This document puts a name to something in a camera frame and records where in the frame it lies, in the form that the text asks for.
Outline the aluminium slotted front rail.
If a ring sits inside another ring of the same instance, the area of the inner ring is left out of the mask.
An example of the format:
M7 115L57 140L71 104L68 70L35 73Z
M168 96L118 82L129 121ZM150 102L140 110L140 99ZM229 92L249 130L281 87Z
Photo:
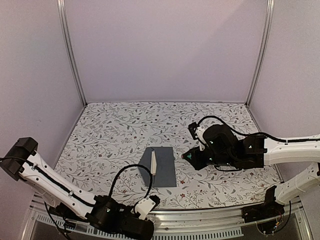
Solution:
M241 207L196 210L156 210L154 240L314 240L303 205L298 197L285 206L282 217L246 223ZM23 240L62 240L56 225L61 217L48 216L44 202L35 194L29 206Z

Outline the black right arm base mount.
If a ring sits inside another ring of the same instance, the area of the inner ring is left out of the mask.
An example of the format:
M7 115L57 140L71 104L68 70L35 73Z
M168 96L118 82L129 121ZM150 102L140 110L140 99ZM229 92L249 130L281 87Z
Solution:
M285 213L284 205L276 202L276 188L276 186L272 186L266 191L262 203L245 206L241 209L241 217L245 223L273 218Z

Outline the grey-blue envelope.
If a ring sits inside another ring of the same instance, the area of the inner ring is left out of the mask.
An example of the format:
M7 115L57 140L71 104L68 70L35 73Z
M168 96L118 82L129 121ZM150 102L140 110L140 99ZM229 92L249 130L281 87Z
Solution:
M157 168L156 175L152 176L153 188L174 188L177 186L175 157L172 147L147 147L142 154L139 165L151 168L151 151L155 150Z

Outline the aluminium frame post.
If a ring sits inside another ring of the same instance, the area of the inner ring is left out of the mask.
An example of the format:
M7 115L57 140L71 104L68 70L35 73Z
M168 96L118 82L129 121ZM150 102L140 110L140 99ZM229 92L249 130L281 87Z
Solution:
M245 105L247 106L248 109L252 105L254 95L258 86L261 70L263 67L263 62L264 62L265 54L268 47L268 40L269 40L271 28L272 28L274 8L275 8L275 1L268 0L266 2L266 12L265 12L265 20L263 25L261 43L258 51L256 64L254 67L254 72L253 72L249 92L245 102Z
M71 73L73 76L73 80L75 82L75 87L76 87L82 106L86 107L88 103L85 97L83 85L81 83L80 74L79 74L79 70L77 67L77 62L76 62L76 58L75 58L75 54L72 46L72 39L71 39L71 34L69 30L69 25L68 25L65 1L57 0L56 3L57 3L57 10L58 10L59 20L61 25L62 36L63 36L65 48L66 48L66 53L67 53Z

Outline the beige lined letter paper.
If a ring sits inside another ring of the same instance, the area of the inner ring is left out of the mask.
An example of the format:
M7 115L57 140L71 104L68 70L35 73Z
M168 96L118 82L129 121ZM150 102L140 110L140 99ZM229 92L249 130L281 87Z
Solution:
M156 152L154 149L152 149L151 151L150 172L152 176L155 176L157 173L157 158L156 158Z

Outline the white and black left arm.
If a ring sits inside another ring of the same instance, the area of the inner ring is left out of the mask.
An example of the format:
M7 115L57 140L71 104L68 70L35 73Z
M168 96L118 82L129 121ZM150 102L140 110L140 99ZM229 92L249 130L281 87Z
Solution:
M55 172L37 152L38 142L19 138L0 159L0 167L15 181L35 189L56 214L83 221L108 234L121 234L135 240L150 240L154 223L147 215L158 204L157 196L145 197L135 206L126 206L112 194L95 195L72 184Z

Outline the left aluminium frame post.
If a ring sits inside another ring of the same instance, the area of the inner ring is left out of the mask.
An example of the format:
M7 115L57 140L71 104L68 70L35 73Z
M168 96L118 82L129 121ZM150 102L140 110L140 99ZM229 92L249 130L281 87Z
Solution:
M66 48L66 53L67 53L71 73L73 76L73 80L75 82L75 87L76 87L82 106L86 107L88 103L85 97L83 85L81 83L80 74L79 74L79 70L77 67L77 62L76 62L76 58L75 58L75 54L72 46L72 39L71 39L71 34L69 30L69 25L68 25L65 1L57 0L56 3L57 3L57 10L58 10L59 20L61 25L62 36L63 36L65 48Z

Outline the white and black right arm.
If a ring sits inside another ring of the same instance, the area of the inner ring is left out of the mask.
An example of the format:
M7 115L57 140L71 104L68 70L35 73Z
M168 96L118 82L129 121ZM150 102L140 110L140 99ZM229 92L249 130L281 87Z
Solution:
M264 203L258 208L262 218L269 218L278 210L278 205L287 204L320 183L318 135L302 139L280 139L258 132L238 139L238 133L226 124L214 124L204 128L196 122L190 124L188 130L199 145L181 157L195 170L209 165L248 170L281 163L310 163L310 166L290 180L266 191Z

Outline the right aluminium frame post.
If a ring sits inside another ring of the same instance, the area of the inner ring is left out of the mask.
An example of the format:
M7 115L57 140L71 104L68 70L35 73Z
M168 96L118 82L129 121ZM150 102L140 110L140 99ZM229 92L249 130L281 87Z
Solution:
M268 40L269 40L271 28L272 28L274 8L275 8L275 1L268 0L266 2L266 12L265 12L265 20L263 25L261 43L258 51L256 64L254 67L254 72L253 72L249 92L245 102L245 105L247 106L248 109L252 105L254 95L258 86L261 70L263 67L263 62L264 62L265 54L268 47Z

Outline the green glue stick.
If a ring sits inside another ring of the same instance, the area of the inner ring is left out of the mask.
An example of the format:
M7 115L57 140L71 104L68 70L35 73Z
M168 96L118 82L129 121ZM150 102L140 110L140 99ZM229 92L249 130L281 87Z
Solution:
M181 158L184 159L184 160L189 161L189 160L192 159L192 154L191 154L191 153L188 153L188 154L185 153L185 154L183 154L183 155L181 156Z

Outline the floral patterned table mat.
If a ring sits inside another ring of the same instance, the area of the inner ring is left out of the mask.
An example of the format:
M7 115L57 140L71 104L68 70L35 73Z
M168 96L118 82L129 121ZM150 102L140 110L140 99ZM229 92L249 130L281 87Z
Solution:
M204 209L253 204L280 181L274 166L229 172L208 166L195 170L182 154L197 146L188 125L205 118L208 127L222 119L241 133L257 127L242 104L198 102L91 103L82 113L55 166L69 182L95 195L132 205L146 193L137 164L147 147L172 147L176 187L155 187L160 209Z

